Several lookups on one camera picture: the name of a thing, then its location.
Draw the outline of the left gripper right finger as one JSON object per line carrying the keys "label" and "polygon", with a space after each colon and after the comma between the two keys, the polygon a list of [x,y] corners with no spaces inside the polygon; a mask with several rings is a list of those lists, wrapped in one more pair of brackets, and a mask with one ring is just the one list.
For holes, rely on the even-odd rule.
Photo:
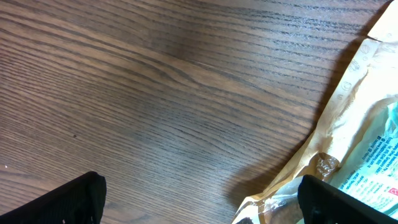
{"label": "left gripper right finger", "polygon": [[303,176],[297,198],[304,224],[397,224],[397,220],[312,175]]}

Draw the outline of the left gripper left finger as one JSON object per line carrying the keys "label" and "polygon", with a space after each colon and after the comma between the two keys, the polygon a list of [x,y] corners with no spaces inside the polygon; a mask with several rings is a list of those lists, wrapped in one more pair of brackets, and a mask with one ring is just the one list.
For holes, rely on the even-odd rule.
{"label": "left gripper left finger", "polygon": [[90,171],[1,215],[1,224],[100,224],[106,191],[105,177]]}

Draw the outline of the brown white snack bag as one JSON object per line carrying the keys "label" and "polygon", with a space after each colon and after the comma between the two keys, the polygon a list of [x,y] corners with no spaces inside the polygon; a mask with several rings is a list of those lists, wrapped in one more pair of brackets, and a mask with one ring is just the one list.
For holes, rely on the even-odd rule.
{"label": "brown white snack bag", "polygon": [[297,198],[305,175],[330,185],[373,119],[397,103],[397,2],[368,32],[315,130],[266,189],[246,197],[237,223],[304,223]]}

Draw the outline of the teal tissue packet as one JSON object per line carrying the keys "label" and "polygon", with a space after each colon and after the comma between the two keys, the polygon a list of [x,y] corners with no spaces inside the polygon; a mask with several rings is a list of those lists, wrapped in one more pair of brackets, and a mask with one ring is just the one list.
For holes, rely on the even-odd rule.
{"label": "teal tissue packet", "polygon": [[373,119],[330,185],[397,219],[397,103]]}

